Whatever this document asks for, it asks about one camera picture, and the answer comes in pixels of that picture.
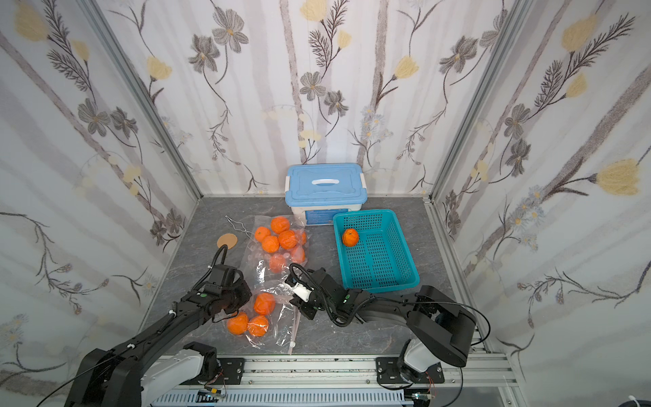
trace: blue lid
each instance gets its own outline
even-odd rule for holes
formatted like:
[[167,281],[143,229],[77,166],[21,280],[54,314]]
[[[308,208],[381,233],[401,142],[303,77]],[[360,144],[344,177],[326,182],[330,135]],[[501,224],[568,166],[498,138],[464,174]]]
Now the blue lid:
[[366,182],[358,164],[293,165],[287,170],[285,202],[289,206],[335,206],[367,201]]

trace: white handle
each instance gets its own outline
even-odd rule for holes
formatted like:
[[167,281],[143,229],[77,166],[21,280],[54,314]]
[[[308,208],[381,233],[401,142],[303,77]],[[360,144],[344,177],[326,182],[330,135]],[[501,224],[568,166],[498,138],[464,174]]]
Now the white handle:
[[323,178],[321,180],[313,180],[312,184],[313,185],[319,185],[319,184],[338,184],[339,180],[333,180],[332,178]]

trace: yellow flower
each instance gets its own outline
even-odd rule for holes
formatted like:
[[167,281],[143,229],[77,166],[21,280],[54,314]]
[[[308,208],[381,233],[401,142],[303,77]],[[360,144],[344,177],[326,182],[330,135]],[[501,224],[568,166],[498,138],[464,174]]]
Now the yellow flower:
[[155,57],[147,58],[147,72],[156,79],[167,79],[172,74],[172,67]]
[[345,48],[350,45],[350,40],[353,37],[344,30],[339,30],[339,35],[337,35],[337,45],[339,48]]
[[84,41],[77,41],[77,40],[71,40],[70,43],[72,44],[72,47],[74,48],[77,55],[84,61],[87,61],[88,58],[90,57],[90,52],[88,51],[88,45],[86,45]]
[[418,71],[418,65],[410,56],[403,57],[398,66],[396,67],[396,72],[393,74],[398,79],[406,79]]
[[601,170],[596,177],[596,183],[607,193],[613,195],[635,195],[639,192],[637,178],[639,172],[637,162],[628,160],[617,161]]
[[301,6],[301,14],[309,21],[322,21],[326,18],[326,0],[307,0]]
[[140,167],[137,165],[127,165],[126,169],[124,170],[124,176],[122,177],[122,180],[125,182],[133,182],[135,178],[140,176],[142,174],[142,170]]
[[488,164],[484,160],[479,160],[477,166],[470,172],[471,178],[476,176],[479,176],[479,179],[484,182],[488,181]]
[[585,20],[579,20],[567,27],[563,31],[561,38],[561,45],[567,49],[568,52],[575,52],[583,47],[583,44],[592,36],[594,29],[597,26],[597,16],[591,15]]
[[18,3],[14,17],[16,32],[30,41],[45,41],[48,37],[48,27],[38,11],[28,2]]
[[301,137],[304,139],[312,139],[314,141],[321,140],[321,135],[314,130],[303,130],[301,132]]
[[588,89],[588,83],[585,81],[585,75],[580,73],[574,78],[565,95],[569,98],[574,98],[584,93]]

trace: black cable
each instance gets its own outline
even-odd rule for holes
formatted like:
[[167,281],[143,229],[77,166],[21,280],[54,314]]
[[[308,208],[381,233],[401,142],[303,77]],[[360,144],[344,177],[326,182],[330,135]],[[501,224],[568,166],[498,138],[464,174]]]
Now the black cable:
[[110,358],[106,359],[105,361],[103,361],[103,362],[99,362],[99,363],[97,363],[95,366],[90,367],[90,368],[84,370],[83,372],[79,373],[77,376],[73,377],[72,379],[70,379],[70,380],[68,380],[67,382],[65,382],[64,384],[62,384],[61,386],[59,386],[59,387],[57,387],[56,389],[54,389],[54,390],[53,390],[49,395],[45,396],[45,397],[43,398],[43,400],[41,400],[41,401],[36,405],[36,407],[39,407],[41,404],[43,404],[43,402],[45,402],[45,400],[47,400],[47,399],[48,399],[50,396],[52,396],[54,393],[56,393],[56,392],[58,392],[59,390],[61,390],[61,388],[62,388],[63,386],[65,386],[66,384],[68,384],[68,383],[70,383],[71,381],[75,380],[76,378],[78,378],[78,377],[80,377],[80,376],[82,376],[82,375],[84,375],[84,374],[90,372],[91,370],[95,369],[96,367],[99,367],[99,366],[103,365],[104,363],[110,362],[111,360],[113,360],[113,359],[115,359],[115,358],[117,358],[117,357],[123,355],[125,352],[129,351],[130,349],[131,349],[131,348],[127,348],[127,349],[123,350],[121,353],[119,353],[119,354],[117,354],[117,355],[114,355],[114,356],[111,356]]
[[441,407],[448,407],[450,404],[452,404],[453,402],[455,402],[456,399],[458,399],[459,396],[461,395],[461,390],[464,389],[464,370],[461,369],[461,368],[459,368],[459,371],[461,372],[461,386],[459,386],[459,392],[456,394],[456,396],[454,396],[454,398],[452,399],[452,401],[450,401],[448,404],[444,404],[444,405],[442,405]]
[[226,253],[229,251],[229,247],[226,246],[225,244],[221,245],[219,249],[217,249],[217,253],[212,257],[212,263],[210,263],[210,266],[208,267],[208,271],[197,281],[193,286],[190,291],[196,291],[199,289],[199,286],[201,286],[201,283],[204,282],[205,279],[208,278],[210,273],[212,273],[212,268],[217,264],[217,258],[219,257],[219,254],[224,252],[224,255],[221,257],[221,263],[224,264],[226,261]]
[[460,306],[462,306],[462,307],[466,307],[466,308],[470,308],[470,309],[472,309],[474,312],[478,313],[479,315],[482,316],[482,318],[484,318],[484,320],[486,321],[486,323],[487,323],[487,325],[488,325],[488,332],[486,332],[486,336],[485,336],[485,337],[481,338],[479,341],[477,341],[477,342],[475,342],[475,343],[471,343],[470,346],[475,346],[475,345],[477,345],[477,344],[480,344],[480,343],[484,342],[484,341],[488,338],[488,336],[490,335],[490,332],[491,332],[490,321],[488,320],[488,318],[486,318],[486,315],[484,315],[484,313],[483,313],[482,311],[479,311],[477,308],[471,307],[470,305],[467,305],[467,304],[462,304],[462,303],[460,303],[460,302],[450,302],[450,301],[402,302],[402,301],[394,300],[394,299],[392,299],[392,298],[384,298],[384,297],[377,297],[377,299],[379,299],[379,300],[385,300],[385,301],[391,301],[391,302],[396,302],[396,303],[404,304],[404,305],[418,305],[418,304],[450,304],[450,305],[460,305]]
[[216,320],[216,321],[215,321],[215,316],[213,315],[213,317],[212,317],[212,323],[213,323],[213,324],[216,324],[217,322],[221,322],[221,321],[224,321],[224,320],[227,320],[227,319],[235,318],[235,317],[238,316],[239,314],[240,314],[240,310],[238,309],[238,310],[235,311],[235,314],[234,314],[234,315],[225,316],[224,318],[222,318],[222,319],[218,319],[218,320]]
[[405,389],[408,389],[408,388],[410,388],[412,385],[413,385],[413,383],[408,384],[408,385],[406,385],[406,386],[401,386],[401,387],[387,387],[387,386],[385,386],[385,385],[383,385],[383,384],[380,384],[380,387],[384,387],[386,390],[398,391],[398,390],[405,390]]

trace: round cork coaster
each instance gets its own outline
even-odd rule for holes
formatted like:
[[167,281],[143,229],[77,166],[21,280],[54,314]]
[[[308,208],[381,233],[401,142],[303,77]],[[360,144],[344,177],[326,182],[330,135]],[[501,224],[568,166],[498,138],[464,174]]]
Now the round cork coaster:
[[217,247],[226,245],[229,247],[229,249],[232,249],[237,243],[238,237],[232,233],[222,234],[219,239],[217,239]]

